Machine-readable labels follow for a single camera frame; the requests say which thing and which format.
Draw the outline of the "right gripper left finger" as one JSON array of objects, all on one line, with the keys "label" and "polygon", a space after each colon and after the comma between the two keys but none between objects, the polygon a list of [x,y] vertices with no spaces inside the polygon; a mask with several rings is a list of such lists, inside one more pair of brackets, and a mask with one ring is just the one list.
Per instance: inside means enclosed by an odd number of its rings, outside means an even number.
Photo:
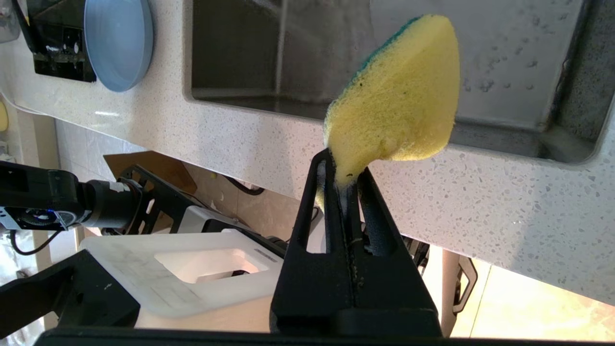
[{"label": "right gripper left finger", "polygon": [[[324,171],[324,253],[307,249],[310,218],[318,191],[319,167]],[[334,186],[335,170],[329,149],[310,162],[305,189],[283,259],[270,308],[274,334],[332,334],[339,313],[352,305],[351,255],[341,212],[340,195]]]}]

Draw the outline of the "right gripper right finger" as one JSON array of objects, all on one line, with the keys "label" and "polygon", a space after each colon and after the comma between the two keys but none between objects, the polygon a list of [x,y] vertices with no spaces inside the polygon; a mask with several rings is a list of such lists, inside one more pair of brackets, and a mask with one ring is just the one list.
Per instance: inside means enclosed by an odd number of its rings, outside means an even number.
[{"label": "right gripper right finger", "polygon": [[443,335],[435,304],[369,169],[349,191],[348,255],[350,334]]}]

